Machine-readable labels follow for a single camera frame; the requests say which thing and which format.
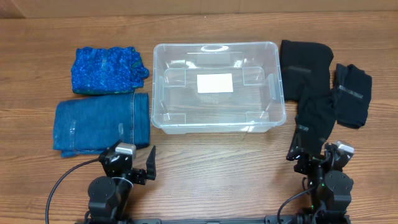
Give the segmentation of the blue denim garment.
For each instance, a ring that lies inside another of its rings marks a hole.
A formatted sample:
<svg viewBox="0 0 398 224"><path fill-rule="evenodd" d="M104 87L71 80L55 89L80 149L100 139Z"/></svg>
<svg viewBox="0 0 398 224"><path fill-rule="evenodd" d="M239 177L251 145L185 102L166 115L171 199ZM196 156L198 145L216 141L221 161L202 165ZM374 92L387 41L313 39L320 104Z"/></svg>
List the blue denim garment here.
<svg viewBox="0 0 398 224"><path fill-rule="evenodd" d="M53 149L62 157L100 154L117 142L150 145L149 95L128 93L62 101L53 126Z"/></svg>

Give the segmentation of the small black garment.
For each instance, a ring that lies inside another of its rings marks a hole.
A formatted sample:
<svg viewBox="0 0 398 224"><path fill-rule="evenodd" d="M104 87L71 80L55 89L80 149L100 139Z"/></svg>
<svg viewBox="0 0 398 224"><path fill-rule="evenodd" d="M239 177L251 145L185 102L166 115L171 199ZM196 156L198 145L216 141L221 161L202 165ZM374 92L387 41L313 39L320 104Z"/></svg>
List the small black garment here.
<svg viewBox="0 0 398 224"><path fill-rule="evenodd" d="M355 65L336 65L332 100L338 124L353 129L366 124L372 84L372 77Z"/></svg>

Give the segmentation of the large black garment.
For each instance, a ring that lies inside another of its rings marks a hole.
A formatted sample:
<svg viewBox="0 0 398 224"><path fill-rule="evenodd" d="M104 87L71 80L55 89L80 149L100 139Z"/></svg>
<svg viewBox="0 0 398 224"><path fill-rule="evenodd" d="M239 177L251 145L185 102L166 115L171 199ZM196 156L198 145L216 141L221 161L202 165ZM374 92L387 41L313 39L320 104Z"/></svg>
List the large black garment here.
<svg viewBox="0 0 398 224"><path fill-rule="evenodd" d="M333 58L333 52L327 45L283 40L280 69L285 100L298 101L304 90L314 95L327 95Z"/></svg>

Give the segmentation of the blue sparkly garment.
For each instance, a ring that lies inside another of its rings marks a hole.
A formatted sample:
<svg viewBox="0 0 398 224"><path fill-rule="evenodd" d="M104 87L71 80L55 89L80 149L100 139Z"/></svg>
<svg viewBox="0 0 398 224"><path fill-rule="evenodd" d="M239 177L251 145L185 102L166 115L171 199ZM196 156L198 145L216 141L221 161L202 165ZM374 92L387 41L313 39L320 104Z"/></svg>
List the blue sparkly garment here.
<svg viewBox="0 0 398 224"><path fill-rule="evenodd" d="M134 47L76 50L72 91L81 95L132 93L144 86L149 70Z"/></svg>

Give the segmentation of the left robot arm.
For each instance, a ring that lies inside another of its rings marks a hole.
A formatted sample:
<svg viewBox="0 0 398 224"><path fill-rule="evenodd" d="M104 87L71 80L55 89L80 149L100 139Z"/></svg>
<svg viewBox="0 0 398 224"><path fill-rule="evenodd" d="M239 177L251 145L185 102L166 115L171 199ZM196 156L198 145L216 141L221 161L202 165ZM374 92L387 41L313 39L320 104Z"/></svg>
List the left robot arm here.
<svg viewBox="0 0 398 224"><path fill-rule="evenodd" d="M131 219L124 217L129 194L134 185L145 185L147 180L155 180L155 154L156 147L153 146L146 161L146 168L134 168L136 146L118 141L103 151L98 158L72 167L57 180L49 194L45 208L46 224L50 223L52 197L62 180L77 168L94 162L101 163L105 175L93 180L88 187L90 199L83 222L131 223Z"/></svg>

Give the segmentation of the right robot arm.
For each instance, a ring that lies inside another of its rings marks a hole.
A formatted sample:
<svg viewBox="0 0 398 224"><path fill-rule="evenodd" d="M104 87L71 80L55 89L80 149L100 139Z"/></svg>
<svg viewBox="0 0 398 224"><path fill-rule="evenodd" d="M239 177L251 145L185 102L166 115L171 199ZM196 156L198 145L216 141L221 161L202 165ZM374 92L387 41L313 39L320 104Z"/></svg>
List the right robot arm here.
<svg viewBox="0 0 398 224"><path fill-rule="evenodd" d="M286 159L297 161L294 171L303 174L303 192L287 199L278 209L277 223L349 223L346 214L351 203L353 179L343 168L354 156L354 147L346 142L327 143L324 154L314 154L304 148L300 133L293 136ZM311 207L303 208L291 217L282 216L282 209L291 201L309 195Z"/></svg>

